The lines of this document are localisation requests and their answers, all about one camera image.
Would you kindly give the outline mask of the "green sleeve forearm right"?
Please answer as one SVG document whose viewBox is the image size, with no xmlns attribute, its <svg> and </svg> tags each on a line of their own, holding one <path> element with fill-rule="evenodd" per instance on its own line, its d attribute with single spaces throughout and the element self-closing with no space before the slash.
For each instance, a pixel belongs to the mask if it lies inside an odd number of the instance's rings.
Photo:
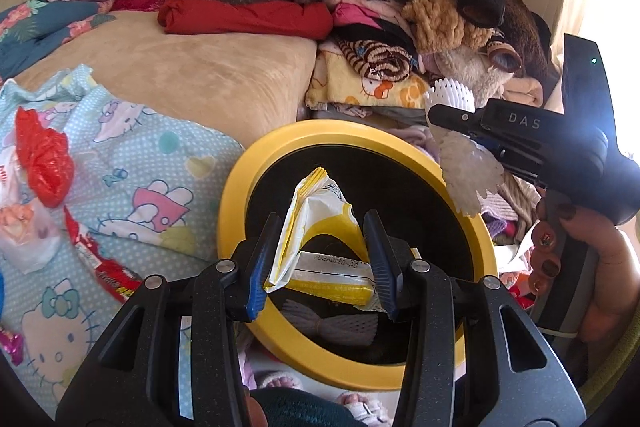
<svg viewBox="0 0 640 427">
<path fill-rule="evenodd" d="M 589 415 L 593 414 L 613 392 L 639 350 L 640 311 L 634 315 L 613 351 L 578 389 Z"/>
</svg>

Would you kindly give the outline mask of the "right hand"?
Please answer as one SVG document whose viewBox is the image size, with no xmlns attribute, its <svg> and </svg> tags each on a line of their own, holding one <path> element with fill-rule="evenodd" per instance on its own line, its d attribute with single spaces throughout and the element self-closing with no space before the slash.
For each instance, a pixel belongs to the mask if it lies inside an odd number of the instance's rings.
<svg viewBox="0 0 640 427">
<path fill-rule="evenodd" d="M 556 234 L 547 220 L 546 201 L 536 207 L 539 222 L 533 228 L 528 285 L 544 295 L 561 271 L 554 253 Z M 639 303 L 639 258 L 628 236 L 607 217 L 591 209 L 563 204 L 558 207 L 562 228 L 572 239 L 593 247 L 598 255 L 596 280 L 588 311 L 579 329 L 585 343 L 616 341 L 625 332 Z"/>
</svg>

